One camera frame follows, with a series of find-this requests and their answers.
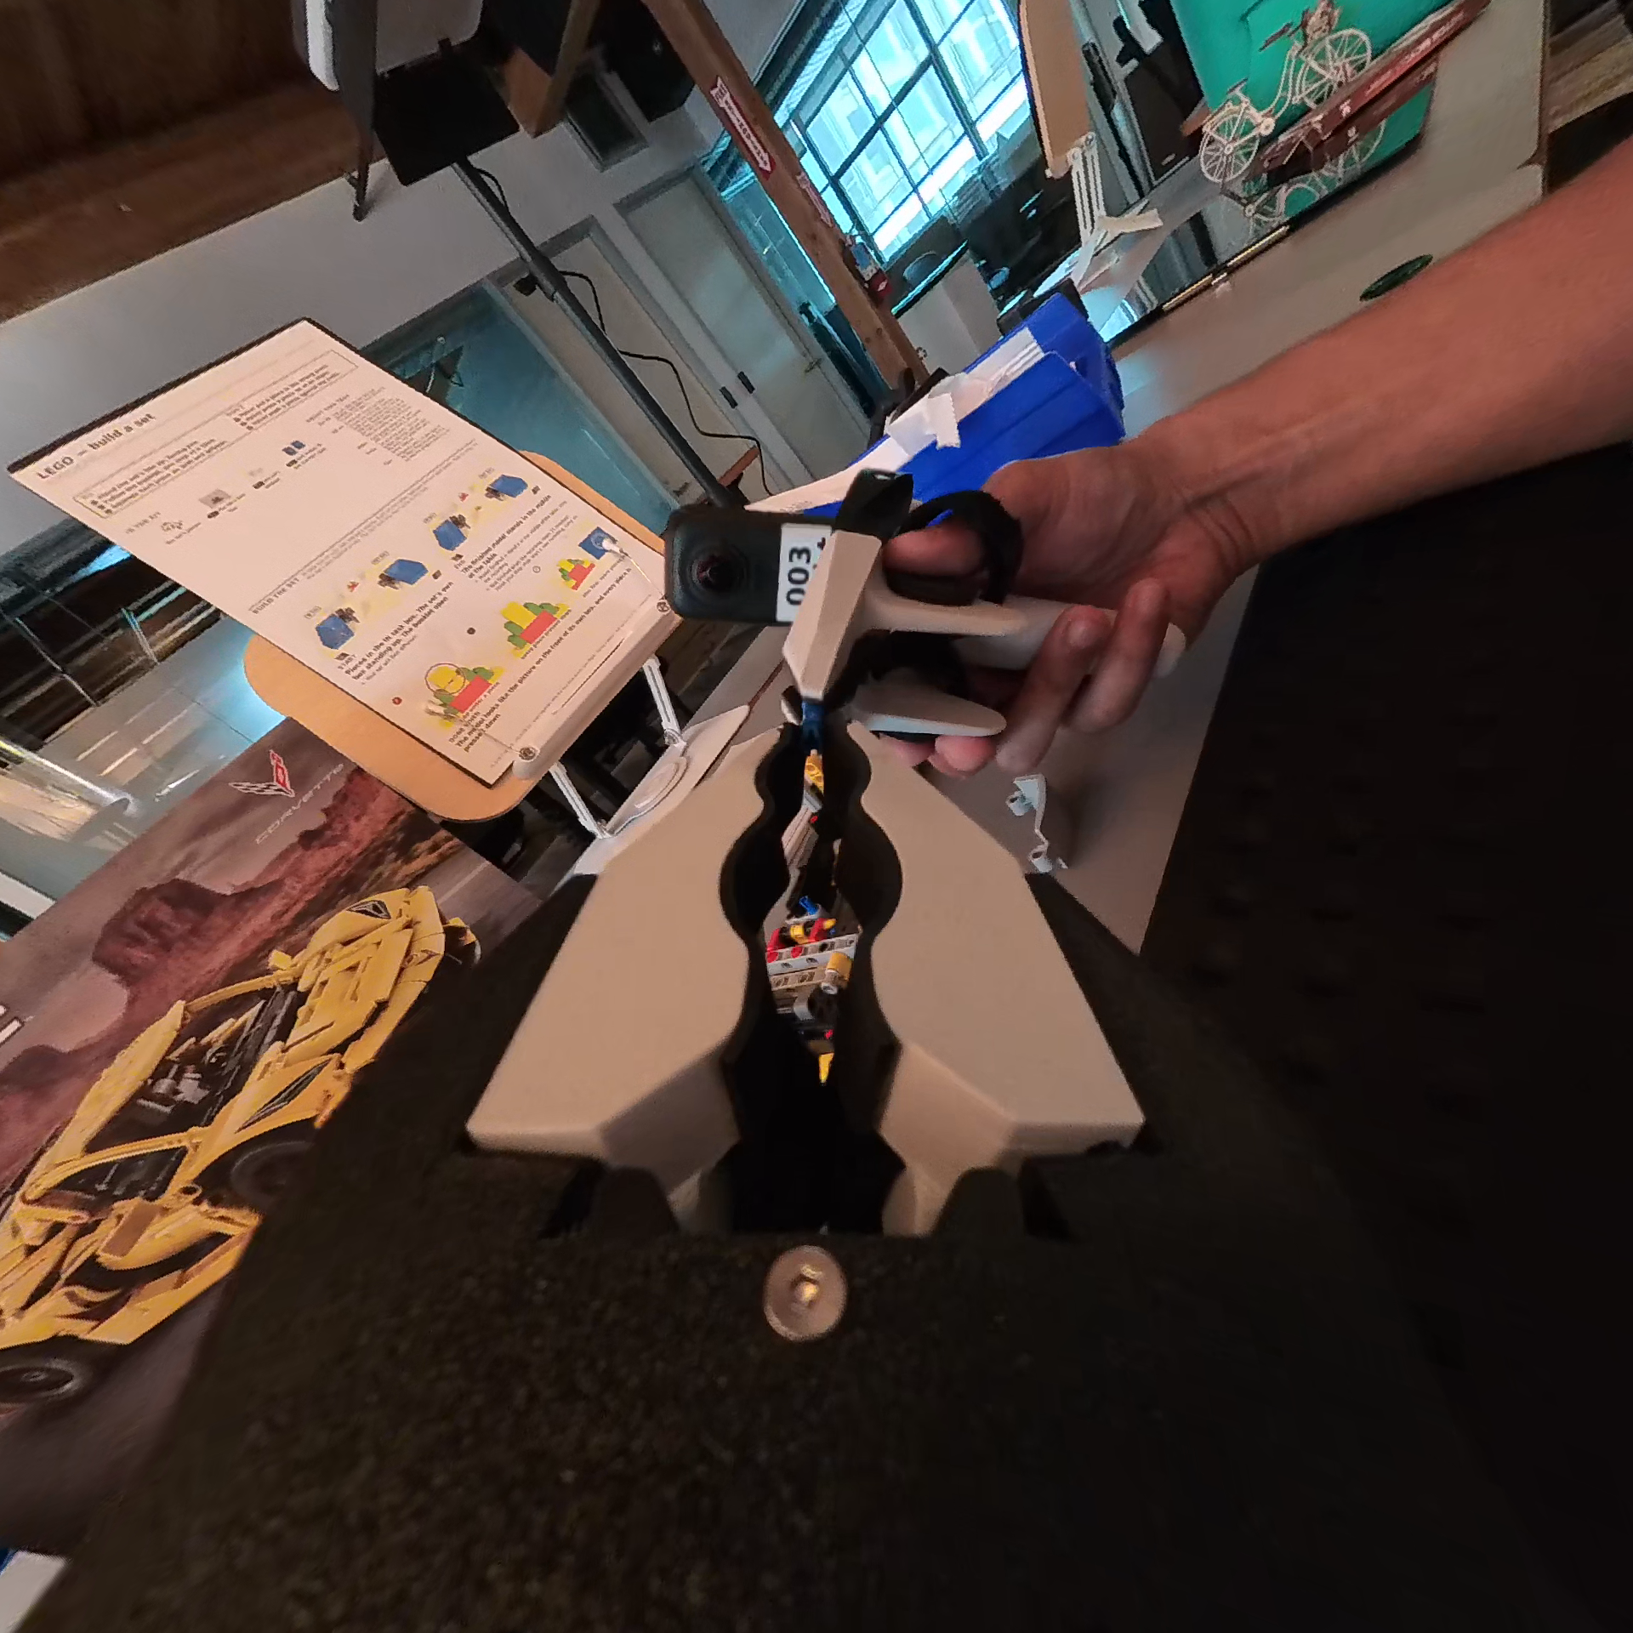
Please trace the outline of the stack of flat boxes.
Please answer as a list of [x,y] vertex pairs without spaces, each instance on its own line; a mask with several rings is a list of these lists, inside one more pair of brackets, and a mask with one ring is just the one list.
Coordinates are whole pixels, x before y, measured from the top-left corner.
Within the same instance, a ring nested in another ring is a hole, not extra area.
[[1428,90],[1440,51],[1486,10],[1485,2],[1362,4],[1372,27],[1341,27],[1321,4],[1298,24],[1282,60],[1273,113],[1257,115],[1257,146],[1243,177],[1280,185],[1364,162],[1385,121]]

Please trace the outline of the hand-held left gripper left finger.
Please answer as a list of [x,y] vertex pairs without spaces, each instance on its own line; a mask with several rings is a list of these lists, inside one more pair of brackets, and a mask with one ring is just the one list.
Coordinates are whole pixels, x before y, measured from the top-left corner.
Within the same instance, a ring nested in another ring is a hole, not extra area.
[[662,1194],[713,1174],[738,1231],[804,1223],[804,1046],[763,924],[802,795],[796,727],[734,749],[586,887],[466,1134],[588,1157]]

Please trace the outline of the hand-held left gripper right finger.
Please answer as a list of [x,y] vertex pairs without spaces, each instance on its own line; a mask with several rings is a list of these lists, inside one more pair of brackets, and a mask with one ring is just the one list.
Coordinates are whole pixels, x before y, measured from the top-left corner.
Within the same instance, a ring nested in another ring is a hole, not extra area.
[[1047,920],[1076,902],[857,725],[829,725],[839,894],[860,937],[829,1089],[859,1155],[843,1229],[921,1237],[958,1182],[1125,1149],[1142,1112]]

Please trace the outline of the wooden pillar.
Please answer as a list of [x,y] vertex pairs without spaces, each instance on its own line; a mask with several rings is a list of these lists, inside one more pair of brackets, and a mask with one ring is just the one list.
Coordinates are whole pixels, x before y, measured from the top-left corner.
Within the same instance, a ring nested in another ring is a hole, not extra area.
[[703,2],[645,2],[643,8],[754,171],[886,385],[923,383],[923,360],[890,309],[868,294],[837,222],[711,12]]

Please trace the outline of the lego car chassis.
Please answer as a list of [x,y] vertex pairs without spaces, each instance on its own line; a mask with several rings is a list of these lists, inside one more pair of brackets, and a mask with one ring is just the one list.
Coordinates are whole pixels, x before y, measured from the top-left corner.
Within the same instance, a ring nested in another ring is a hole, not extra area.
[[789,893],[785,904],[767,918],[767,990],[775,1015],[812,1056],[824,1083],[860,931],[855,910],[837,887],[839,824],[827,813],[824,758],[814,749],[802,766],[802,803],[781,846],[789,865]]

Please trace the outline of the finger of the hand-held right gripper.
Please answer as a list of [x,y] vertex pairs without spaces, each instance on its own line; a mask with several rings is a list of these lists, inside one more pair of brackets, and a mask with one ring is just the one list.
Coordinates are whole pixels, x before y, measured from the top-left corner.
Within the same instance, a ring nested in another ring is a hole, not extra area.
[[868,535],[829,535],[783,642],[783,661],[804,706],[825,704],[859,642],[882,624],[874,591],[884,543]]

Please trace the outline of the pale grey lego piece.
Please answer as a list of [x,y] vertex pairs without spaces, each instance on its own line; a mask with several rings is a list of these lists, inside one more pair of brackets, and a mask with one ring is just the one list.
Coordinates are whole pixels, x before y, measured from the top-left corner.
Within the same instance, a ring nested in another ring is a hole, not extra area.
[[1047,836],[1047,778],[1033,770],[1012,780],[1006,811],[1028,824],[1026,867],[1030,873],[1053,875],[1068,867],[1061,848]]

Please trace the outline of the small toy bicycle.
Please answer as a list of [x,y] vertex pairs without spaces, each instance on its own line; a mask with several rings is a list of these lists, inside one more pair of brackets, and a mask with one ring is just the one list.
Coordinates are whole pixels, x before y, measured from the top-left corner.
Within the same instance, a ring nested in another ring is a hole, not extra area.
[[1368,33],[1341,22],[1341,6],[1247,4],[1247,74],[1201,123],[1203,177],[1238,197],[1273,136],[1346,90],[1374,60]]

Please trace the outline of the clear acrylic sheet holder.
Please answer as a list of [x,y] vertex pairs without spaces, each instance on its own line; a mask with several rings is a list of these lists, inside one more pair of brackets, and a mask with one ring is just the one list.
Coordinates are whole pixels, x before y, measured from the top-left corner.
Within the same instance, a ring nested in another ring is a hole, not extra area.
[[551,770],[621,686],[656,657],[678,624],[680,616],[664,595],[641,609],[600,653],[561,681],[547,704],[520,731],[511,774],[532,784]]

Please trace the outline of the person's right hand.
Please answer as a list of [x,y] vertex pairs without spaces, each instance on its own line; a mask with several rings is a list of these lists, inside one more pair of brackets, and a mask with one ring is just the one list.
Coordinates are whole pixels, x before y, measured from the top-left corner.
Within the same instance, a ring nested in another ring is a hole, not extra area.
[[1014,587],[1059,603],[1022,673],[981,681],[1006,727],[993,739],[890,741],[907,764],[960,778],[1037,770],[1070,729],[1125,721],[1170,630],[1193,640],[1273,531],[1261,449],[1183,414],[1115,447],[997,471],[985,492],[1018,525]]

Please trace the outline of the teal plastic carry case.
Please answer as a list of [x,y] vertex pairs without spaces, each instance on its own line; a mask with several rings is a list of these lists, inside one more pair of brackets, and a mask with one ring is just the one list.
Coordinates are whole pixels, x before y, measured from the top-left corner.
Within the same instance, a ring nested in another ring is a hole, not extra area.
[[[1317,2],[1173,2],[1170,10],[1175,29],[1197,74],[1208,117],[1224,94],[1247,74],[1247,29],[1242,20],[1247,4],[1317,4]],[[1341,22],[1352,27],[1372,27],[1362,4],[1428,4],[1428,2],[1333,2],[1341,6]],[[1315,208],[1325,197],[1354,185],[1366,171],[1393,158],[1416,138],[1422,128],[1428,94],[1420,92],[1401,113],[1393,113],[1376,134],[1376,146],[1364,162],[1348,160],[1331,169],[1290,183],[1249,183],[1238,197],[1224,191],[1243,210],[1255,230],[1271,230]]]

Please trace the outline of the blue plastic bin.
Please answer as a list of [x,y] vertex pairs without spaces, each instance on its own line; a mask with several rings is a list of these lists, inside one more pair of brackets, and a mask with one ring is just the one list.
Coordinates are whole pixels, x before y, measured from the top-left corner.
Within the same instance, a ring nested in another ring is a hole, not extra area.
[[1123,436],[1109,348],[1065,288],[890,418],[862,467],[907,476],[925,502],[981,488],[1010,463],[1111,447]]

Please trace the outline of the printed instruction sheet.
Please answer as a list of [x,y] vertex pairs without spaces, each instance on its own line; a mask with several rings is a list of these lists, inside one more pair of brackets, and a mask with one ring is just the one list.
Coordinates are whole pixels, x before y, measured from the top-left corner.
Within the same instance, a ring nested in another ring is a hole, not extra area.
[[314,620],[349,568],[411,539],[505,451],[299,319],[7,473],[295,653],[312,634],[345,642]]

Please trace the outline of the lego set box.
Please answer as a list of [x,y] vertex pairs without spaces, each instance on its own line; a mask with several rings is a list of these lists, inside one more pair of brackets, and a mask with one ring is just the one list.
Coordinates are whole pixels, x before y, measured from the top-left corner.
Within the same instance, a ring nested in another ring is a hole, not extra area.
[[5,1555],[73,1552],[361,1073],[536,908],[285,721],[3,943]]

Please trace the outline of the person's right forearm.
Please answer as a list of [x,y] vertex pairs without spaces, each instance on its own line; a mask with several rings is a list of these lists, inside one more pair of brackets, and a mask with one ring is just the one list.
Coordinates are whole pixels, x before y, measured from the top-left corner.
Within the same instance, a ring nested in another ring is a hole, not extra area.
[[1407,504],[1628,441],[1630,148],[1131,443],[1224,581]]

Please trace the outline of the black pole floor lamp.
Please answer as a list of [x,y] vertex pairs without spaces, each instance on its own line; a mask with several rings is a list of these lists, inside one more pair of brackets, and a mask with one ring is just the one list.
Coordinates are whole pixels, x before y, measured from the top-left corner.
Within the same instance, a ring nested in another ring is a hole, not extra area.
[[363,220],[376,156],[402,187],[450,171],[520,259],[532,282],[575,331],[705,502],[742,506],[693,441],[629,368],[604,323],[571,292],[561,270],[511,212],[501,185],[476,156],[524,132],[553,130],[577,84],[600,68],[633,70],[652,92],[652,117],[680,109],[695,86],[651,4],[382,4],[293,2],[299,62],[334,92],[357,134],[353,218]]

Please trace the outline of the white plastic bag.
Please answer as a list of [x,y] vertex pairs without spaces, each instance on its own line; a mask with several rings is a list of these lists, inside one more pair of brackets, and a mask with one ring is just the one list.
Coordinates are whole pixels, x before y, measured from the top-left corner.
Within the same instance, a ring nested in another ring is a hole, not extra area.
[[882,441],[831,476],[777,496],[750,502],[769,515],[814,513],[841,502],[857,476],[909,476],[923,498],[948,494],[956,478],[983,484],[1006,463],[1037,457],[1055,434],[1059,410],[1055,385],[1067,372],[1055,360],[1008,379],[998,391],[973,401],[965,381],[958,391],[932,395],[903,412]]

